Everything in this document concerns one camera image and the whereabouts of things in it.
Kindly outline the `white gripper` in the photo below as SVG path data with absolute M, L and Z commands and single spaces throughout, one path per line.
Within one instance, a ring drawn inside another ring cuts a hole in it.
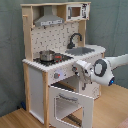
M 80 80 L 83 83 L 90 83 L 91 82 L 91 72 L 93 69 L 93 66 L 91 63 L 88 63 L 83 60 L 78 60 L 76 62 L 77 71 L 80 77 Z

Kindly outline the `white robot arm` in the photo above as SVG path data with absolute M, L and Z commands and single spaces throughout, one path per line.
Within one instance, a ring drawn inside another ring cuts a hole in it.
M 112 70 L 126 64 L 128 64 L 128 54 L 98 59 L 94 64 L 78 60 L 76 67 L 82 82 L 96 82 L 100 85 L 110 86 L 114 83 Z

